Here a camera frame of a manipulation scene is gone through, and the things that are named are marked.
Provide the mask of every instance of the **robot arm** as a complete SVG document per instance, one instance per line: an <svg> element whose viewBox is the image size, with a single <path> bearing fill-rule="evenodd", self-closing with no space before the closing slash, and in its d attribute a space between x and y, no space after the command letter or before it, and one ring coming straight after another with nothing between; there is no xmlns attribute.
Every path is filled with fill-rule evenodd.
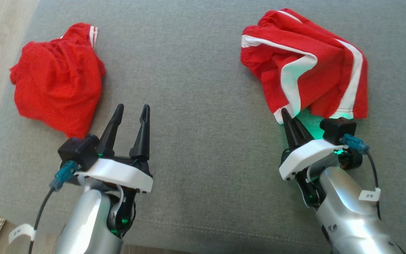
<svg viewBox="0 0 406 254"><path fill-rule="evenodd" d="M129 157L115 156L113 151L122 115L123 105L119 104L97 146L98 138L91 135L84 140L71 138L58 150L62 164L74 161L81 166L69 182L84 187L61 233L58 254L119 254L123 236L135 219L135 195L151 192L153 177L147 162L150 107L143 108Z"/></svg>
<svg viewBox="0 0 406 254"><path fill-rule="evenodd" d="M297 181L305 205L316 211L332 253L403 253L382 229L376 201L362 198L362 188L345 172L359 167L361 153L369 149L353 137L356 124L324 119L320 124L324 139L315 140L286 109L282 115L289 149L283 152L280 174L284 180Z"/></svg>

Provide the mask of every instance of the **black cable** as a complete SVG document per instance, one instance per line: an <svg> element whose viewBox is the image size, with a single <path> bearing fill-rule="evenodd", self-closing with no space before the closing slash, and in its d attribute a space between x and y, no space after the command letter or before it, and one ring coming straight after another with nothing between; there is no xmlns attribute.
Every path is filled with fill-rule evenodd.
<svg viewBox="0 0 406 254"><path fill-rule="evenodd" d="M372 173L374 174L374 181L375 181L375 188L379 187L379 180L377 178L377 169L375 168L375 163L374 160L372 159L372 155L369 152L369 150L366 151L366 154L369 158L369 161L371 162L371 166L372 166ZM379 220L382 220L382 217L380 216L380 204L377 201L377 216L379 217Z"/></svg>
<svg viewBox="0 0 406 254"><path fill-rule="evenodd" d="M47 204L47 201L48 201L48 199L50 199L51 194L52 194L53 192L54 192L54 189L51 188L50 191L48 192L47 196L46 196L45 199L43 200L42 205L40 206L40 209L39 209L38 214L37 214L37 219L35 220L35 224L34 224L34 231L37 231L37 227L38 227L38 224L39 224L39 222L40 222L40 217L42 216L43 209L45 208L45 205ZM33 246L34 246L34 240L32 240L31 243L29 244L29 251L28 251L28 254L31 254L31 253L32 253L32 247L33 247Z"/></svg>

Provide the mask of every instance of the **gray couch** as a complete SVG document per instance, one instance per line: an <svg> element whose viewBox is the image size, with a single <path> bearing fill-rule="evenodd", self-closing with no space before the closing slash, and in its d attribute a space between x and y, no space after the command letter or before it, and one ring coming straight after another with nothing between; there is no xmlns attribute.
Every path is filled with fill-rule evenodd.
<svg viewBox="0 0 406 254"><path fill-rule="evenodd" d="M295 182L281 180L284 130L261 84L239 60L244 27L291 8L350 40L369 62L369 118L357 135L371 145L385 227L406 249L406 1L41 0L25 42L61 36L77 22L99 27L106 65L91 132L103 133L125 104L116 153L127 154L144 103L151 106L153 191L137 197L128 244L193 253L327 253ZM13 85L0 110L0 213L34 223L66 137L18 115ZM300 119L316 136L319 117ZM373 188L368 163L351 172ZM53 194L42 231L60 233L81 189Z"/></svg>

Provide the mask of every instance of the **clothing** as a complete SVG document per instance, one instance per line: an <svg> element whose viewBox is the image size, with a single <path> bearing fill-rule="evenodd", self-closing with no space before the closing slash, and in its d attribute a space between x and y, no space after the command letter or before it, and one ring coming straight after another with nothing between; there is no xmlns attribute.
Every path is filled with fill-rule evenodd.
<svg viewBox="0 0 406 254"><path fill-rule="evenodd" d="M367 61L345 39L284 8L270 10L241 40L242 63L261 80L277 122L309 107L314 115L366 118Z"/></svg>
<svg viewBox="0 0 406 254"><path fill-rule="evenodd" d="M29 42L10 69L18 112L67 137L87 134L106 74L93 48L98 28L72 25L59 39Z"/></svg>

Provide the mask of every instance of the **white cable label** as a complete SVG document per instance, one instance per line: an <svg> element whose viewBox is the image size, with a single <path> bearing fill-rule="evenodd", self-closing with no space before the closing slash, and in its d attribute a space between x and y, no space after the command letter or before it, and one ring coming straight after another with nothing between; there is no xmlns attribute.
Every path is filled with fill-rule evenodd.
<svg viewBox="0 0 406 254"><path fill-rule="evenodd" d="M29 224L23 224L18 226L16 229L12 230L11 233L8 235L8 244L11 244L15 238L20 235L29 235L31 237L31 241L34 241L35 234L37 232L34 228Z"/></svg>
<svg viewBox="0 0 406 254"><path fill-rule="evenodd" d="M380 198L380 192L381 190L379 188L375 188L375 191L362 190L358 199L377 202Z"/></svg>

